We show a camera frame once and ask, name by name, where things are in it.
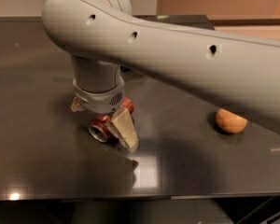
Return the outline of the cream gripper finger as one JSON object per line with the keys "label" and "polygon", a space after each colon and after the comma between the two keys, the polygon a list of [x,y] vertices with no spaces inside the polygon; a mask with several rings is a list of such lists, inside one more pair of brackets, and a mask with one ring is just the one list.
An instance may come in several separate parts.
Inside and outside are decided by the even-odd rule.
{"label": "cream gripper finger", "polygon": [[129,110],[120,107],[111,117],[111,128],[119,142],[130,152],[138,147],[138,136]]}
{"label": "cream gripper finger", "polygon": [[83,107],[83,105],[79,102],[78,98],[74,98],[71,104],[71,110],[73,112],[81,112],[84,111],[85,108]]}

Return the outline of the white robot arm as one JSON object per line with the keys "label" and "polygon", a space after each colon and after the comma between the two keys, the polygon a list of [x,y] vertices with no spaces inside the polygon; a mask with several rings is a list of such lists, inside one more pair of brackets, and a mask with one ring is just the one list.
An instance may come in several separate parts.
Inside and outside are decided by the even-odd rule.
{"label": "white robot arm", "polygon": [[42,22],[86,110],[119,108],[122,65],[280,134],[280,40],[141,20],[130,0],[47,0]]}

